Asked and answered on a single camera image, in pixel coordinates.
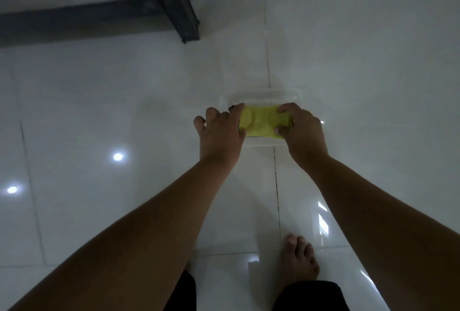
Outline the person's right hand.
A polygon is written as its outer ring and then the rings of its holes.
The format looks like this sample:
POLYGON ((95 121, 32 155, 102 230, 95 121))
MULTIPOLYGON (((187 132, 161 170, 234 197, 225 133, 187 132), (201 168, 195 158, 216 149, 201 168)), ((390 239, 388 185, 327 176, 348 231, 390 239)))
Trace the person's right hand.
POLYGON ((329 157, 320 120, 295 103, 280 105, 277 110, 292 115, 293 129, 285 141, 293 160, 311 175, 317 163, 329 157))

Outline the person's left hand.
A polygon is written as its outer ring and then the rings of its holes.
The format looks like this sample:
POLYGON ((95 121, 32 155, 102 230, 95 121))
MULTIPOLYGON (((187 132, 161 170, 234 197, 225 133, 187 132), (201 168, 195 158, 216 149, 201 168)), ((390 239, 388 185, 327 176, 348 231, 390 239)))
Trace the person's left hand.
POLYGON ((242 145, 246 136, 245 131, 238 129, 238 122, 245 104, 231 107, 230 120, 219 122, 222 113, 215 107, 207 108, 204 119, 206 130, 200 139, 200 161, 216 163, 231 171, 240 157, 242 145))

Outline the yellow cloth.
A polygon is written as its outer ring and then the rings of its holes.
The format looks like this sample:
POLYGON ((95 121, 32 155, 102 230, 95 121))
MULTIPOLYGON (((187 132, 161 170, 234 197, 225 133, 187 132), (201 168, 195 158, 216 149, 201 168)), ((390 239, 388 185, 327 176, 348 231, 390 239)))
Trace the yellow cloth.
POLYGON ((275 132, 275 128, 291 128, 294 120, 289 112, 279 113, 278 107, 245 105, 239 118, 238 129, 245 131, 247 137, 282 139, 275 132))

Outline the person's left forearm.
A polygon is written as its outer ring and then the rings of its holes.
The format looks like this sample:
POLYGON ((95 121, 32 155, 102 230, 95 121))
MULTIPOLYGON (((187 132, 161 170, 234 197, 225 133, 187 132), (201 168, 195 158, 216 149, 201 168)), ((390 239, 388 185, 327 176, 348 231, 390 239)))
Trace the person's left forearm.
POLYGON ((235 164, 200 160, 84 244, 9 311, 163 311, 235 164))

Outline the person's right forearm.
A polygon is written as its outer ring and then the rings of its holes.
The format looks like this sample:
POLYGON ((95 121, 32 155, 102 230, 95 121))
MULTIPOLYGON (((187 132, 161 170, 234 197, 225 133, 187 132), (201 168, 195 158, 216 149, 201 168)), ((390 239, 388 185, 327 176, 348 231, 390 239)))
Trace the person's right forearm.
POLYGON ((391 311, 460 311, 460 234, 328 155, 302 168, 391 311))

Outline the clear plastic container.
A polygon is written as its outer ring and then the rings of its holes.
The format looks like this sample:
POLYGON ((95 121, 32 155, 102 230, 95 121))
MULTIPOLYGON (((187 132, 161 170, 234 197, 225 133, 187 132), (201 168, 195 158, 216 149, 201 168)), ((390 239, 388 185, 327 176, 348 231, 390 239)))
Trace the clear plastic container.
MULTIPOLYGON (((279 106, 295 103, 303 107, 304 96, 295 88, 264 88, 249 91, 230 92, 219 98, 219 110, 230 111, 231 107, 240 103, 253 106, 279 106)), ((284 139, 245 137, 244 147, 285 146, 284 139)))

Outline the person's right foot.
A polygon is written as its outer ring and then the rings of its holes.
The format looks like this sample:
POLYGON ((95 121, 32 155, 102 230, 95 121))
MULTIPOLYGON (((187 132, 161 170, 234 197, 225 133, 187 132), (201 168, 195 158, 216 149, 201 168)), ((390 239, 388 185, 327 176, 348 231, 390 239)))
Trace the person's right foot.
POLYGON ((298 282, 316 281, 320 274, 313 244, 293 233, 284 239, 280 266, 281 290, 298 282))

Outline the person's black trousers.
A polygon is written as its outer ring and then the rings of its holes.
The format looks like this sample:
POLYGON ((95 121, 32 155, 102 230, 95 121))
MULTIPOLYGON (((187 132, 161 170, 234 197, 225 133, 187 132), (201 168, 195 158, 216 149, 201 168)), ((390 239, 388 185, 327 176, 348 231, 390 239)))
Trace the person's black trousers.
MULTIPOLYGON (((163 311, 197 311, 196 283, 183 271, 163 311)), ((303 281, 282 290, 272 311, 350 311, 341 288, 330 281, 303 281)))

